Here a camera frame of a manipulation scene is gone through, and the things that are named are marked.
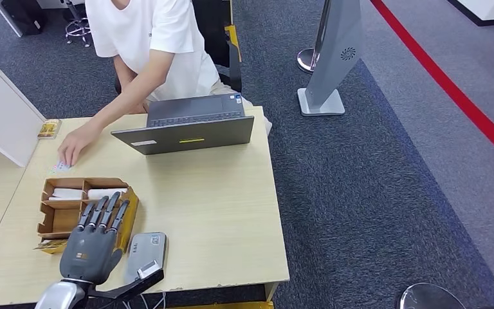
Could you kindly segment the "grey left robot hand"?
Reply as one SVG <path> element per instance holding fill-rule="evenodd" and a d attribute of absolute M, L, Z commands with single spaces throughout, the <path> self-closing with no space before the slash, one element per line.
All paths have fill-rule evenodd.
<path fill-rule="evenodd" d="M 118 230 L 129 206 L 129 200 L 118 204 L 120 192 L 91 202 L 71 231 L 60 260 L 64 279 L 104 283 L 118 264 L 122 249 L 116 249 Z"/>

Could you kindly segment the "person's left hand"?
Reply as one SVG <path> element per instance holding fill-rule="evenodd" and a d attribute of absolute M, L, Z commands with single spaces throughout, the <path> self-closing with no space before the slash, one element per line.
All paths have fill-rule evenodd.
<path fill-rule="evenodd" d="M 94 142 L 102 132 L 102 128 L 91 120 L 67 134 L 58 148 L 59 160 L 68 166 L 78 161 L 81 151 Z"/>

